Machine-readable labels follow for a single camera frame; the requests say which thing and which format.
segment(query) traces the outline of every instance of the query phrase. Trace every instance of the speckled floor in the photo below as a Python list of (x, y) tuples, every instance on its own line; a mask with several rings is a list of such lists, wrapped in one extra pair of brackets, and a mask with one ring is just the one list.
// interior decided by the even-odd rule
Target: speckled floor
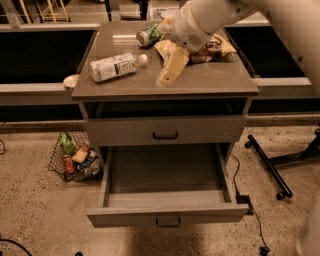
[[(179, 228), (125, 227), (95, 229), (86, 217), (96, 207), (100, 182), (65, 183), (47, 167), (59, 129), (0, 129), (6, 152), (0, 155), (0, 234), (25, 246), (32, 255), (259, 255), (263, 246), (255, 216), (239, 223), (182, 225)], [(294, 196), (277, 201), (279, 188), (253, 148), (253, 134), (269, 157), (302, 151), (314, 138), (316, 125), (248, 127), (232, 154), (241, 163), (239, 190), (249, 194), (262, 223), (269, 255), (296, 255), (295, 243), (315, 193), (320, 188), (319, 161), (280, 171)], [(237, 161), (227, 163), (230, 179)], [(26, 255), (0, 242), (7, 255)]]

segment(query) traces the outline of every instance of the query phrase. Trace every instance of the closed drawer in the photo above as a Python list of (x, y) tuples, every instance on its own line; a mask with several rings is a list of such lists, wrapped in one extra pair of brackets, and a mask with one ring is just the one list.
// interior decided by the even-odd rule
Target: closed drawer
[(96, 146), (215, 143), (238, 141), (242, 116), (125, 118), (85, 122)]

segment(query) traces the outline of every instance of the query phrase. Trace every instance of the metal stand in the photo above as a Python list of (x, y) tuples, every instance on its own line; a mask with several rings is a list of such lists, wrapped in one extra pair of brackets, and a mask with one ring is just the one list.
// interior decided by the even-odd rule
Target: metal stand
[(294, 154), (288, 154), (284, 156), (278, 156), (274, 158), (268, 158), (267, 155), (263, 152), (262, 148), (258, 144), (258, 142), (255, 140), (255, 138), (252, 135), (248, 136), (249, 142), (245, 144), (246, 148), (250, 148), (251, 146), (254, 146), (255, 150), (259, 154), (260, 158), (263, 160), (263, 162), (268, 167), (269, 171), (271, 172), (272, 176), (277, 181), (278, 185), (282, 189), (277, 194), (277, 199), (282, 200), (285, 197), (292, 197), (293, 194), (285, 181), (282, 179), (280, 174), (278, 173), (278, 170), (276, 169), (276, 165), (283, 165), (283, 164), (289, 164), (293, 162), (299, 162), (307, 159), (312, 158), (318, 158), (320, 157), (320, 128), (318, 128), (315, 131), (316, 137), (314, 140), (309, 144), (307, 149), (305, 151), (294, 153)]

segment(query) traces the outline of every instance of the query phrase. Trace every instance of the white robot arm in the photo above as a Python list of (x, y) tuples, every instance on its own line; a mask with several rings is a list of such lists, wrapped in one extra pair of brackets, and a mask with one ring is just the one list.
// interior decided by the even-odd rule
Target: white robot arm
[(261, 11), (320, 95), (319, 0), (192, 0), (175, 15), (169, 39), (190, 52), (212, 35)]

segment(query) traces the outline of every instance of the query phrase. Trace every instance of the cable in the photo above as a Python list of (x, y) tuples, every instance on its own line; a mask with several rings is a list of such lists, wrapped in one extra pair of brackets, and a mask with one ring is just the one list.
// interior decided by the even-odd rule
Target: cable
[(28, 254), (29, 256), (32, 256), (31, 253), (28, 252), (28, 250), (25, 247), (23, 247), (21, 244), (17, 243), (16, 241), (13, 241), (13, 240), (10, 240), (10, 239), (2, 239), (2, 238), (0, 238), (0, 242), (7, 242), (7, 243), (15, 244), (16, 246), (21, 248), (26, 254)]
[(0, 151), (0, 155), (4, 155), (4, 153), (6, 153), (6, 147), (4, 145), (4, 142), (2, 140), (0, 140), (0, 143), (2, 144), (3, 150)]
[(241, 197), (242, 199), (246, 200), (248, 203), (251, 204), (252, 210), (253, 210), (253, 212), (254, 212), (257, 220), (258, 220), (260, 236), (261, 236), (262, 242), (264, 243), (264, 247), (260, 247), (260, 250), (261, 250), (261, 253), (260, 253), (260, 254), (261, 254), (261, 255), (267, 255), (268, 252), (270, 252), (270, 249), (269, 249), (269, 247), (267, 246), (267, 243), (266, 243), (266, 241), (264, 240), (264, 237), (263, 237), (262, 224), (261, 224), (261, 220), (260, 220), (260, 218), (259, 218), (259, 215), (257, 214), (256, 210), (254, 209), (252, 202), (250, 202), (246, 197), (242, 197), (242, 196), (240, 195), (240, 191), (239, 191), (238, 186), (237, 186), (236, 177), (237, 177), (238, 172), (239, 172), (239, 170), (240, 170), (240, 161), (239, 161), (239, 159), (238, 159), (235, 155), (231, 154), (231, 156), (233, 156), (233, 157), (236, 159), (236, 161), (238, 162), (237, 170), (236, 170), (236, 172), (235, 172), (235, 174), (234, 174), (234, 176), (233, 176), (233, 183), (234, 183), (234, 187), (235, 187), (235, 190), (236, 190), (236, 197)]

